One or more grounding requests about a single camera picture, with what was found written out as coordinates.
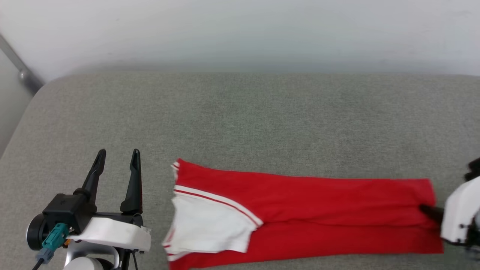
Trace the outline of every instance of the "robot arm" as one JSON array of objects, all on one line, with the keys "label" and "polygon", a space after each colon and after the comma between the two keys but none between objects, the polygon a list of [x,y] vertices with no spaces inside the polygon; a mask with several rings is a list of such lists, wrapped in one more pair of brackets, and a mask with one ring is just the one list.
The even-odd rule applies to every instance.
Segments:
[{"label": "robot arm", "polygon": [[445,209],[420,206],[421,211],[442,225],[441,238],[467,250],[480,246],[480,158],[468,167],[466,182],[447,199]]},{"label": "robot arm", "polygon": [[[38,263],[47,264],[58,247],[67,248],[65,270],[127,270],[130,254],[150,250],[150,230],[143,227],[142,174],[140,151],[135,149],[130,163],[131,176],[125,200],[118,213],[99,213],[95,205],[98,179],[107,152],[102,149],[81,188],[72,195],[57,194],[27,229],[27,243],[40,250]],[[111,254],[114,262],[86,257]]]}]

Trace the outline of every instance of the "gray fabric surface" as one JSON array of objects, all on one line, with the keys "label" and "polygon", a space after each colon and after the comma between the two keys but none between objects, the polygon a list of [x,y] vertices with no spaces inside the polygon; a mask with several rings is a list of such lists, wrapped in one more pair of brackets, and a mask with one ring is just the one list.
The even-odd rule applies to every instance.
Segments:
[{"label": "gray fabric surface", "polygon": [[[134,148],[142,154],[152,249],[140,270],[167,269],[177,158],[228,170],[326,177],[428,177],[438,204],[480,156],[480,78],[424,75],[76,75],[34,97],[0,160],[1,269],[31,269],[25,229],[56,193],[79,187],[107,150],[96,204],[118,211]],[[347,255],[225,270],[478,269],[444,255]],[[62,269],[64,251],[42,269]]]}]

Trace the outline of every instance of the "garment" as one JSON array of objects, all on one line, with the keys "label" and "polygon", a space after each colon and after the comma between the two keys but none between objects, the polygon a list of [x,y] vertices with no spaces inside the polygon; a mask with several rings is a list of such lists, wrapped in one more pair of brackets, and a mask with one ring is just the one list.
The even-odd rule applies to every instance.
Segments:
[{"label": "garment", "polygon": [[428,179],[328,179],[204,168],[183,160],[170,269],[337,254],[442,253]]}]

